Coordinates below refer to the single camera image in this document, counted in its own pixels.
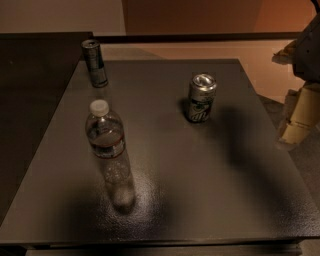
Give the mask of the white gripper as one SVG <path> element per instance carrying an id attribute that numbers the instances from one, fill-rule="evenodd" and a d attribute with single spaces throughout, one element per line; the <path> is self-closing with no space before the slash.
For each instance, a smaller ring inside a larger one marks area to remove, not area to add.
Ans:
<path id="1" fill-rule="evenodd" d="M 320 13 L 298 38 L 275 53 L 272 61 L 291 64 L 296 77 L 305 82 L 298 90 L 289 90 L 275 145 L 290 151 L 297 147 L 320 123 Z"/>

